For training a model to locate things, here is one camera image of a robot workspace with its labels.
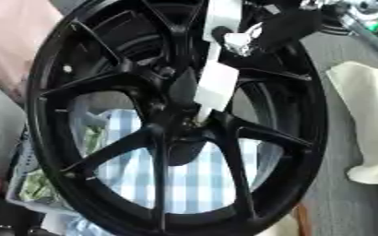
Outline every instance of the gray surface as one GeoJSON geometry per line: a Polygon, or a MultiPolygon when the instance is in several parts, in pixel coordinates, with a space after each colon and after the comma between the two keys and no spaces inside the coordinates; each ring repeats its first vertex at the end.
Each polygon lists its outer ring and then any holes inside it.
{"type": "MultiPolygon", "coordinates": [[[[64,14],[83,0],[51,0],[64,14]]],[[[361,162],[354,123],[325,77],[347,60],[378,66],[374,55],[351,38],[316,34],[304,41],[320,71],[328,99],[330,134],[325,162],[308,192],[313,236],[378,236],[378,187],[350,182],[345,170],[361,162]]]]}

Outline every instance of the black wheel rim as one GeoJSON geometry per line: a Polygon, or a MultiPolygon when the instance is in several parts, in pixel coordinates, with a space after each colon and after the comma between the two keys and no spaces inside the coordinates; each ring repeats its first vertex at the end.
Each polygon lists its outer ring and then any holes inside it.
{"type": "Polygon", "coordinates": [[[243,61],[230,54],[221,58],[241,70],[238,86],[245,93],[270,88],[274,100],[293,100],[300,111],[295,130],[287,124],[277,130],[253,124],[230,111],[214,112],[210,122],[198,126],[190,122],[198,109],[196,105],[176,106],[171,101],[168,92],[175,79],[189,66],[200,72],[205,62],[201,52],[206,51],[206,46],[200,40],[205,10],[206,1],[179,5],[164,1],[156,7],[147,1],[90,1],[56,27],[37,55],[29,80],[27,112],[40,164],[75,210],[116,235],[254,235],[287,214],[318,172],[326,141],[325,95],[299,44],[259,57],[259,61],[243,61]],[[165,16],[186,21],[178,26],[165,16]],[[137,65],[117,50],[119,44],[112,42],[112,37],[101,36],[118,27],[119,22],[141,17],[153,28],[138,32],[137,42],[149,41],[146,45],[161,48],[158,60],[150,66],[137,65]],[[65,62],[70,61],[67,58],[73,58],[81,48],[83,53],[97,50],[104,58],[100,63],[105,66],[97,75],[79,79],[63,71],[65,62]],[[101,90],[126,94],[135,104],[143,126],[82,159],[70,133],[67,108],[73,98],[101,90]],[[233,145],[239,137],[274,143],[285,151],[280,159],[261,160],[267,161],[263,165],[265,181],[252,193],[240,148],[233,145]],[[216,144],[225,155],[236,185],[235,203],[202,214],[166,213],[167,150],[175,142],[205,141],[216,144]],[[93,171],[104,161],[136,148],[149,148],[154,157],[156,203],[151,210],[124,200],[92,178],[93,171]]]}

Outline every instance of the wheel spoke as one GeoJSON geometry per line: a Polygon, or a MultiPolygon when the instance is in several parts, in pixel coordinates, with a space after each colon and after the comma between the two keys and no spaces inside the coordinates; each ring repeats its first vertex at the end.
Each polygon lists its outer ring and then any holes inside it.
{"type": "Polygon", "coordinates": [[[235,184],[235,208],[238,215],[244,218],[255,218],[254,200],[246,178],[241,148],[236,135],[233,134],[233,136],[227,137],[225,142],[220,146],[220,149],[228,163],[235,184]]]}
{"type": "Polygon", "coordinates": [[[256,68],[240,68],[240,78],[237,87],[248,83],[259,82],[288,82],[288,81],[311,81],[310,77],[293,74],[291,72],[275,72],[256,68]]]}
{"type": "Polygon", "coordinates": [[[310,148],[313,144],[295,136],[290,136],[275,129],[247,122],[240,118],[234,118],[233,122],[238,127],[239,137],[261,140],[276,144],[286,150],[301,150],[310,148]]]}
{"type": "Polygon", "coordinates": [[[166,182],[168,177],[168,156],[164,133],[156,129],[153,136],[154,157],[153,167],[155,174],[155,206],[152,210],[152,221],[159,232],[164,232],[166,228],[166,182]]]}
{"type": "Polygon", "coordinates": [[[62,173],[85,173],[95,171],[101,164],[124,153],[144,148],[148,145],[150,130],[146,127],[139,129],[133,134],[123,137],[122,139],[104,147],[81,161],[61,170],[62,173]]]}
{"type": "Polygon", "coordinates": [[[191,37],[196,23],[200,22],[201,14],[206,9],[207,1],[201,0],[191,16],[182,24],[176,25],[170,22],[148,0],[134,1],[137,10],[154,24],[156,30],[163,38],[165,47],[165,63],[175,69],[176,74],[181,74],[190,64],[192,56],[191,37]]]}
{"type": "Polygon", "coordinates": [[[71,28],[74,32],[78,34],[81,39],[87,39],[97,43],[100,47],[101,53],[109,60],[112,65],[121,65],[122,67],[131,67],[133,62],[126,57],[119,57],[114,50],[112,50],[103,39],[97,35],[92,29],[88,26],[75,19],[71,23],[71,28]]]}
{"type": "Polygon", "coordinates": [[[121,90],[128,92],[136,88],[147,88],[148,83],[148,78],[131,73],[119,73],[114,70],[92,77],[76,79],[63,84],[59,88],[44,91],[41,96],[46,99],[70,100],[82,94],[98,91],[121,90]]]}
{"type": "Polygon", "coordinates": [[[92,77],[84,77],[66,83],[59,88],[50,89],[42,93],[44,98],[71,99],[76,96],[109,89],[118,81],[119,74],[115,72],[101,73],[92,77]]]}

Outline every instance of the blue and white checkered fabric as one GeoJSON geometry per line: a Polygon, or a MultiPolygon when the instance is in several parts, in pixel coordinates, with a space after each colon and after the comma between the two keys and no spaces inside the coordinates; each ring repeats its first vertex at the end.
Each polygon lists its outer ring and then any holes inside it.
{"type": "MultiPolygon", "coordinates": [[[[104,146],[140,128],[135,111],[113,110],[102,140],[104,146]]],[[[252,185],[257,171],[259,141],[240,139],[247,179],[252,185]]],[[[174,214],[208,212],[231,205],[235,187],[230,170],[219,148],[207,143],[189,164],[169,167],[166,210],[174,214]]],[[[114,192],[142,207],[152,208],[155,185],[152,157],[145,148],[135,150],[101,165],[98,177],[114,192]]],[[[66,235],[111,235],[83,218],[69,224],[66,235]]]]}

